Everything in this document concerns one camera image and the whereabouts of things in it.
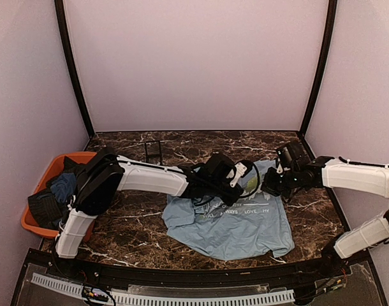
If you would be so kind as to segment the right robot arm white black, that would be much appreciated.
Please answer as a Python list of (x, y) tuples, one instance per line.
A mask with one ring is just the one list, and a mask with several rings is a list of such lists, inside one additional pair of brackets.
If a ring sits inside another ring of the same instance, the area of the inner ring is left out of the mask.
[[(319, 156), (311, 159), (298, 142), (277, 150), (275, 166), (267, 170), (261, 188), (273, 196), (291, 198), (292, 194), (312, 188), (343, 188), (382, 196), (389, 200), (389, 164), (371, 164), (342, 157)], [(357, 252), (389, 242), (389, 209), (361, 226), (342, 234), (325, 249), (316, 271), (328, 277)]]

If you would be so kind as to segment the light blue printed t-shirt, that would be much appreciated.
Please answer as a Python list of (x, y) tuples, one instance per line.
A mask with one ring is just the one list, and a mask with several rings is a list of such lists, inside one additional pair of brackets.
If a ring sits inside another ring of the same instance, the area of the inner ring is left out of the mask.
[(200, 254), (224, 261), (267, 252), (278, 258), (292, 251), (295, 243), (281, 198), (255, 189), (275, 163), (260, 160), (255, 165), (258, 169), (239, 182), (252, 195), (228, 208), (219, 198), (168, 196), (162, 215), (167, 235)]

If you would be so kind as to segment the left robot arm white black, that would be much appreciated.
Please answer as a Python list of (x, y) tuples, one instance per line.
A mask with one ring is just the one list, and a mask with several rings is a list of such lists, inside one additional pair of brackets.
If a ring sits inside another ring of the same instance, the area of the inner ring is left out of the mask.
[(93, 221), (109, 209), (117, 191), (199, 200), (220, 198), (231, 206), (244, 193), (239, 180), (252, 168), (247, 161), (235, 163), (221, 153), (194, 166), (162, 166), (118, 156), (111, 148), (100, 150), (76, 176), (69, 211), (55, 240), (55, 267), (67, 278), (80, 273), (80, 263), (74, 259), (78, 248)]

